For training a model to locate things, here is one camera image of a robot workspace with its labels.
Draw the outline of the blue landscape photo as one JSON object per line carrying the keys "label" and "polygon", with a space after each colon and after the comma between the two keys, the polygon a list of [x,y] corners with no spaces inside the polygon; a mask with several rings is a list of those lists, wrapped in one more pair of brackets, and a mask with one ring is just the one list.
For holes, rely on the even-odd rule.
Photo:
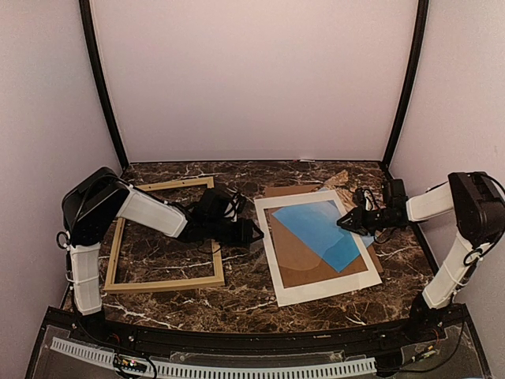
{"label": "blue landscape photo", "polygon": [[333,200],[292,204],[269,212],[279,266],[328,277],[367,269],[354,237],[336,225],[341,212]]}

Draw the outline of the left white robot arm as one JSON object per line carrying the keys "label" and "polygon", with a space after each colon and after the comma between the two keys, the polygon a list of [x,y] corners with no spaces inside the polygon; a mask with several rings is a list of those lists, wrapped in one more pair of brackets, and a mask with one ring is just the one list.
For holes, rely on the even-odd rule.
{"label": "left white robot arm", "polygon": [[[204,186],[198,201],[190,205],[162,201],[151,192],[170,188]],[[109,167],[101,167],[62,199],[63,231],[59,248],[66,251],[67,280],[73,286],[77,312],[85,316],[81,332],[94,344],[111,338],[111,327],[98,315],[102,311],[99,290],[99,250],[112,223],[130,220],[178,241],[212,240],[220,246],[248,247],[264,238],[251,219],[241,217],[246,199],[215,188],[212,177],[184,179],[134,186]]]}

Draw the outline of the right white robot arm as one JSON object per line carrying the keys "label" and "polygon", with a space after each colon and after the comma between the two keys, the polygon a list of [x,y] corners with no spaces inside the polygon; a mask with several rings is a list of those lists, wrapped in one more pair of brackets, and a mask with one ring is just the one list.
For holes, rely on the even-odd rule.
{"label": "right white robot arm", "polygon": [[416,197],[408,197],[401,179],[382,186],[383,207],[365,189],[357,191],[357,205],[337,220],[342,229],[374,235],[400,229],[453,212],[454,243],[432,281],[415,298],[402,334],[418,343],[433,329],[431,316],[447,308],[469,282],[479,263],[504,236],[504,188],[484,172],[453,172],[446,182]]}

